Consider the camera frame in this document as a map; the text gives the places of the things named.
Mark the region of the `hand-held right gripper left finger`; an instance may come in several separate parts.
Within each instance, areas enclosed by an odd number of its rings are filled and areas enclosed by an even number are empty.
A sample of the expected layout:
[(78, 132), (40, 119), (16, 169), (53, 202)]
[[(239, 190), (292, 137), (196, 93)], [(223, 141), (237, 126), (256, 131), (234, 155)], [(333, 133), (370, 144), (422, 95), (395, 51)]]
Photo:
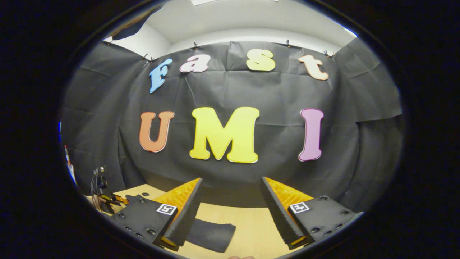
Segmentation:
[(149, 200), (127, 195), (128, 205), (111, 216), (113, 224), (150, 246), (177, 251), (183, 246), (202, 199), (197, 178)]

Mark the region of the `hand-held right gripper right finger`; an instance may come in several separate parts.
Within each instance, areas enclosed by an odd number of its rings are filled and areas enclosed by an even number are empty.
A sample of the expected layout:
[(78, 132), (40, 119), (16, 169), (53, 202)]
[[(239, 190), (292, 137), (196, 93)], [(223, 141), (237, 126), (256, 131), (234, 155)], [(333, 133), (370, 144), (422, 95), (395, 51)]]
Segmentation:
[(356, 213), (327, 195), (314, 198), (267, 177), (261, 178), (260, 188), (290, 250), (327, 239), (363, 216), (363, 212)]

